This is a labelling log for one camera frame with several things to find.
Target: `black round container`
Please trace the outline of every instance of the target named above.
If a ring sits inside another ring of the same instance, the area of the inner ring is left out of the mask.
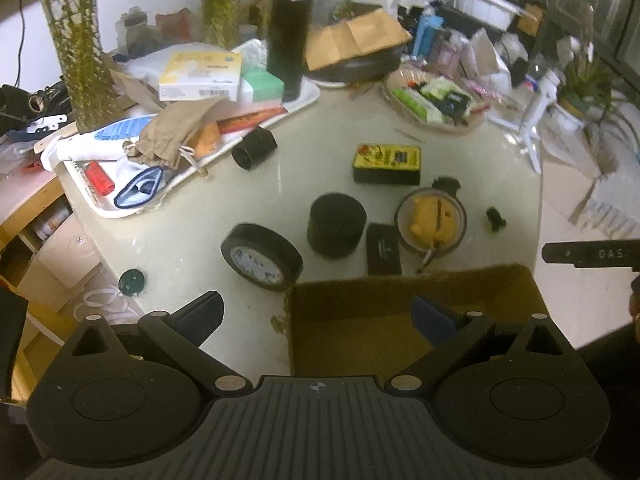
[[[360,202],[342,193],[328,193],[311,206],[306,239],[322,256],[343,258],[356,250],[366,223]]]
[[[258,126],[231,150],[231,156],[238,166],[248,171],[262,163],[277,147],[273,134]]]
[[[314,0],[273,0],[267,30],[267,70],[284,83],[284,102],[300,96],[313,6]]]

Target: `cardboard box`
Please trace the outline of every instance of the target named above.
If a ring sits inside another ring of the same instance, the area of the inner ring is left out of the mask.
[[[158,84],[161,101],[197,101],[210,97],[238,100],[242,56],[233,52],[175,52]]]
[[[282,106],[284,83],[264,68],[243,71],[240,78],[238,99],[222,101],[216,107],[216,119],[221,121],[262,110]]]
[[[500,323],[548,314],[527,267],[436,272],[426,278],[371,276],[302,283],[288,293],[293,376],[376,376],[383,384],[431,346],[412,327],[416,295],[461,314],[481,310]]]

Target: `black lid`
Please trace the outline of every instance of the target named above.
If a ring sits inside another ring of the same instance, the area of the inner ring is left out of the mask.
[[[148,23],[149,18],[146,12],[131,12],[124,15],[124,26],[132,27],[133,25],[139,25],[140,23]]]
[[[118,288],[125,296],[134,296],[145,288],[145,275],[139,269],[129,269],[122,273]]]
[[[360,202],[342,193],[328,193],[311,206],[306,239],[317,253],[341,258],[356,250],[366,223]]]

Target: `white basket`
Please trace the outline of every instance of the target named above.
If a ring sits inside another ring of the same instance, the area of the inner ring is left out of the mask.
[[[524,13],[507,0],[453,0],[453,6],[499,30],[507,30],[513,17]]]

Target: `green bottle cap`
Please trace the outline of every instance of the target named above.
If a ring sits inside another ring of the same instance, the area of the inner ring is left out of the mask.
[[[118,288],[125,296],[135,296],[145,288],[145,275],[139,269],[129,269],[122,273]]]

